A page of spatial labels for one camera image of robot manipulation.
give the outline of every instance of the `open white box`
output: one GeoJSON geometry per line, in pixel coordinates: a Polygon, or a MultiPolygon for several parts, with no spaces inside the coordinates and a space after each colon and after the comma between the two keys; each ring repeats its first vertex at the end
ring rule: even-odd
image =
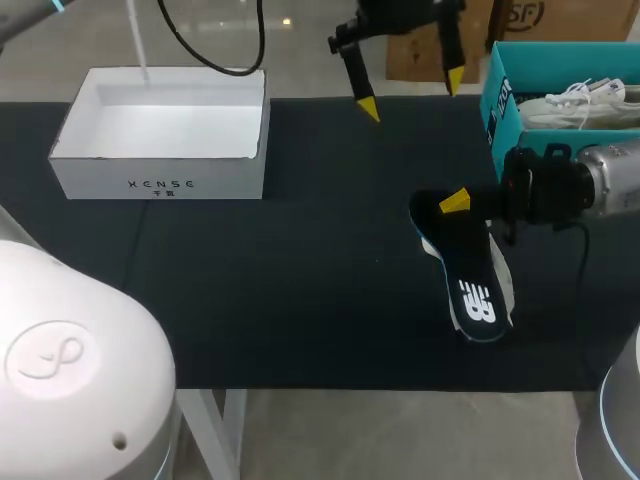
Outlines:
{"type": "Polygon", "coordinates": [[[67,198],[262,198],[266,75],[93,68],[49,159],[67,198]]]}

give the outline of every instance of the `dark table surface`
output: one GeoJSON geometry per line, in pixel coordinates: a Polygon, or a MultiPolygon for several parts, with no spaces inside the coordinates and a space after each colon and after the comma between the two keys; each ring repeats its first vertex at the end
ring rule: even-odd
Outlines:
{"type": "Polygon", "coordinates": [[[43,247],[144,304],[182,388],[595,388],[640,320],[640,216],[497,240],[515,329],[453,331],[411,192],[496,182],[475,96],[274,100],[261,201],[66,200],[47,154],[66,104],[0,105],[0,203],[43,247]]]}

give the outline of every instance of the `black insole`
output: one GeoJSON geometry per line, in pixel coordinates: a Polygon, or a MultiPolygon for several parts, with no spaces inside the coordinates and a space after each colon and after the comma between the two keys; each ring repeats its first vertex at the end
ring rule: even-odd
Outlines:
{"type": "Polygon", "coordinates": [[[511,326],[491,257],[489,229],[472,210],[443,214],[450,192],[419,191],[409,213],[420,235],[442,257],[447,288],[462,333],[477,342],[497,340],[511,326]]]}

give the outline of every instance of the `black cable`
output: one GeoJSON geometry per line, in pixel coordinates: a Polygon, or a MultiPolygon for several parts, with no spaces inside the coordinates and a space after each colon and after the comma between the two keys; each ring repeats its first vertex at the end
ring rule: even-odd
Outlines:
{"type": "Polygon", "coordinates": [[[554,232],[562,232],[570,228],[577,228],[584,233],[584,249],[582,250],[582,258],[580,259],[580,267],[578,268],[578,276],[576,277],[576,301],[579,300],[580,290],[582,288],[582,280],[584,278],[584,271],[587,268],[587,260],[589,259],[589,250],[591,248],[591,235],[589,229],[584,223],[580,222],[564,222],[553,226],[554,232]]]}
{"type": "Polygon", "coordinates": [[[169,12],[167,11],[167,7],[164,4],[164,0],[158,0],[158,6],[160,7],[160,12],[162,12],[164,21],[167,22],[169,30],[171,30],[171,33],[173,33],[173,35],[176,37],[176,40],[180,42],[180,45],[182,45],[187,52],[189,52],[194,58],[202,62],[207,67],[213,68],[215,71],[224,73],[225,75],[231,75],[232,77],[246,77],[247,75],[251,75],[258,68],[260,68],[260,65],[262,64],[262,59],[264,58],[264,49],[265,49],[264,13],[262,11],[262,0],[256,0],[256,10],[258,13],[258,34],[260,38],[260,43],[258,46],[258,58],[256,59],[256,63],[254,63],[247,70],[242,70],[242,71],[229,70],[227,68],[216,65],[215,63],[209,61],[208,59],[200,55],[198,52],[196,52],[191,47],[191,45],[189,45],[187,41],[184,38],[182,38],[182,35],[178,33],[178,30],[176,29],[176,26],[174,25],[173,20],[171,20],[171,17],[169,16],[169,12]]]}
{"type": "Polygon", "coordinates": [[[579,315],[579,306],[580,302],[580,294],[582,292],[582,281],[584,279],[584,272],[587,267],[587,260],[589,258],[589,250],[591,249],[591,234],[589,233],[589,229],[583,223],[570,221],[559,223],[553,226],[554,232],[562,232],[568,230],[570,228],[577,228],[578,230],[582,230],[584,234],[584,249],[582,250],[582,258],[580,259],[580,267],[578,268],[578,275],[576,277],[576,298],[574,305],[574,315],[575,315],[575,353],[578,361],[582,364],[582,373],[586,386],[591,388],[597,388],[600,384],[600,379],[596,375],[594,369],[591,367],[589,358],[587,355],[587,346],[584,344],[583,337],[580,335],[580,315],[579,315]]]}

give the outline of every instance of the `cardboard box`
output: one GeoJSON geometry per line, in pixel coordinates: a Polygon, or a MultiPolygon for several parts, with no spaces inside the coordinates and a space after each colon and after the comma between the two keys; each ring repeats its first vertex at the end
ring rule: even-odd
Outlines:
{"type": "Polygon", "coordinates": [[[639,0],[514,0],[504,40],[622,42],[639,4],[639,0]]]}
{"type": "Polygon", "coordinates": [[[587,146],[640,137],[640,130],[526,130],[514,99],[514,95],[561,93],[588,78],[619,78],[637,85],[638,58],[637,43],[496,42],[480,110],[498,178],[506,153],[515,146],[530,147],[538,155],[562,150],[575,159],[587,146]]]}
{"type": "Polygon", "coordinates": [[[49,160],[70,199],[255,199],[269,127],[266,76],[207,67],[89,71],[49,160]]]}
{"type": "MultiPolygon", "coordinates": [[[[485,56],[493,0],[467,2],[460,15],[460,35],[466,58],[463,83],[480,81],[480,59],[485,56]]],[[[418,28],[387,40],[387,79],[408,82],[444,82],[437,25],[418,28]]]]}

